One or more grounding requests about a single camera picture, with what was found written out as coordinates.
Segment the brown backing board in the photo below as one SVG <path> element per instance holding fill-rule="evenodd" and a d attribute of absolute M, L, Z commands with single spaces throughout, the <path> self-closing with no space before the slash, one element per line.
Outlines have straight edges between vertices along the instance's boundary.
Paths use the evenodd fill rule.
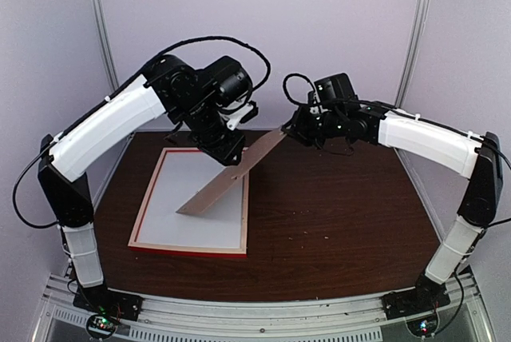
<path fill-rule="evenodd" d="M 281 129 L 274 129 L 257 139 L 242 152 L 240 163 L 228 166 L 176 211 L 184 215 L 201 215 L 214 205 L 232 186 L 241 181 L 284 138 Z"/>

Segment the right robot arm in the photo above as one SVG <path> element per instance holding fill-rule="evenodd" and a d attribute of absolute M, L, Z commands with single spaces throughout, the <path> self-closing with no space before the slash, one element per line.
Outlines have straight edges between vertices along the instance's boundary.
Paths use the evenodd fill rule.
<path fill-rule="evenodd" d="M 427 310 L 496 216 L 503 186 L 498 136 L 448 128 L 380 101 L 335 98 L 296 106 L 282 131 L 305 146 L 320 149 L 337 137 L 365 141 L 415 154 L 467 179 L 449 232 L 410 292 L 414 310 Z"/>

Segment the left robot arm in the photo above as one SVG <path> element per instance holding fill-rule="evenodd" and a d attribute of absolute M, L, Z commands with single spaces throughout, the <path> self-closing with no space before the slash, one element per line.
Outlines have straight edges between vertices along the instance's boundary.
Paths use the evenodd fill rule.
<path fill-rule="evenodd" d="M 163 54 L 64 132 L 44 138 L 38 180 L 69 247 L 78 291 L 96 312 L 109 312 L 115 297 L 101 268 L 86 170 L 128 134 L 161 116 L 186 124 L 190 142 L 221 165 L 237 165 L 245 137 L 230 116 L 242 121 L 251 114 L 254 89 L 247 71 L 229 56 L 195 70 Z"/>

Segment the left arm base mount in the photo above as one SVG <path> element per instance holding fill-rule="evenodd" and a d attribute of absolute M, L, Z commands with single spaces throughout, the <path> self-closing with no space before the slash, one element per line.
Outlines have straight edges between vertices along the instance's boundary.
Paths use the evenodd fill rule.
<path fill-rule="evenodd" d="M 73 299 L 74 307 L 116 320 L 131 321 L 138 320 L 142 303 L 141 296 L 113 291 L 106 286 L 106 283 L 91 288 L 84 288 L 77 283 L 77 293 Z"/>

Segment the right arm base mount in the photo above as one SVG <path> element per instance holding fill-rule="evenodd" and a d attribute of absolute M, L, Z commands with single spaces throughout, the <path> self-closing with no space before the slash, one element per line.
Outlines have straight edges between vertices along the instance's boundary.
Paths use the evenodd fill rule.
<path fill-rule="evenodd" d="M 446 284 L 438 284 L 422 272 L 413 288 L 389 292 L 382 296 L 382 306 L 388 320 L 433 311 L 451 303 Z"/>

